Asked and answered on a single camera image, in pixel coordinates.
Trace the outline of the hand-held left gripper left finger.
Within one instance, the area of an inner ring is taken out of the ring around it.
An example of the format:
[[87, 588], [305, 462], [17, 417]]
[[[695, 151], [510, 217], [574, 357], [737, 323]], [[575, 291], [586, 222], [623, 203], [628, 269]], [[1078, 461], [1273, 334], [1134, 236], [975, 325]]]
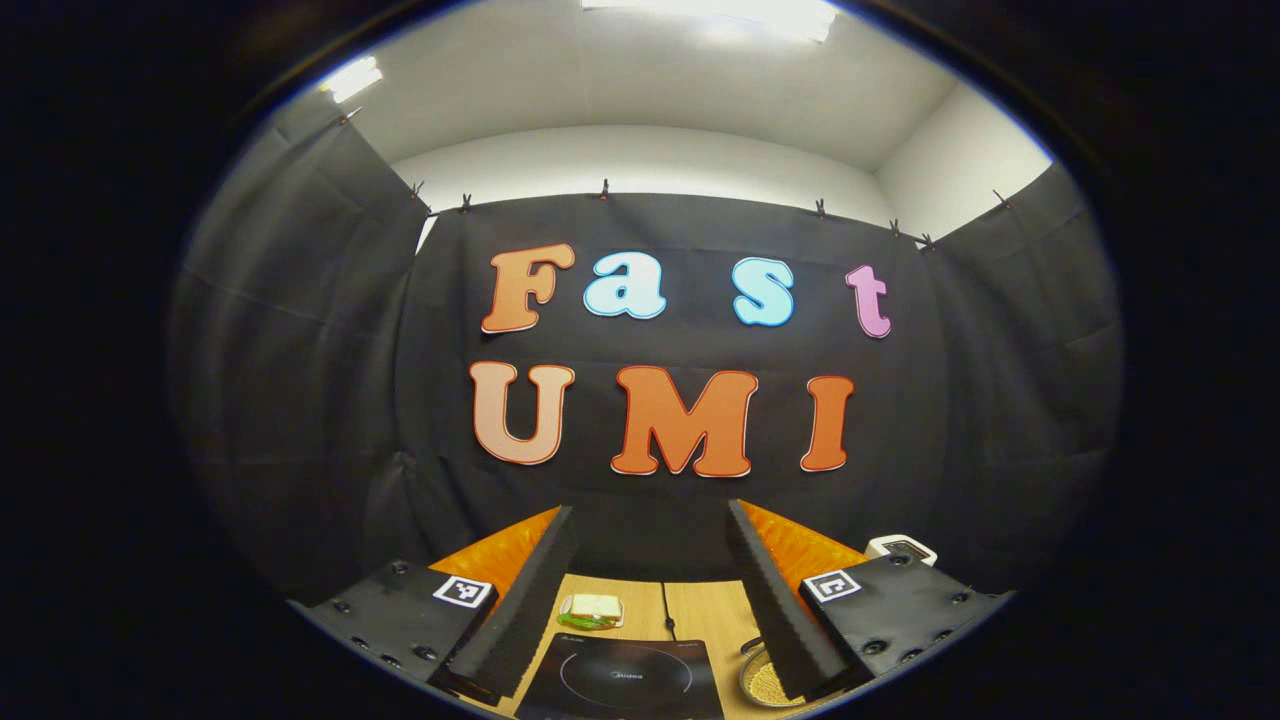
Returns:
[[431, 565], [397, 559], [292, 607], [407, 683], [497, 706], [534, 660], [577, 547], [573, 510], [557, 506]]

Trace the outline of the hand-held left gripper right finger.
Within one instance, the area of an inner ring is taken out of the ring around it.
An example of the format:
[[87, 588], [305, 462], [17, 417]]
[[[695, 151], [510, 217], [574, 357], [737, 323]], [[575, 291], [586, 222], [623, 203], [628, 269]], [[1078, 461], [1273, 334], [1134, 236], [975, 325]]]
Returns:
[[781, 685], [819, 700], [928, 662], [1011, 601], [941, 571], [913, 538], [859, 552], [755, 503], [727, 503], [726, 542]]

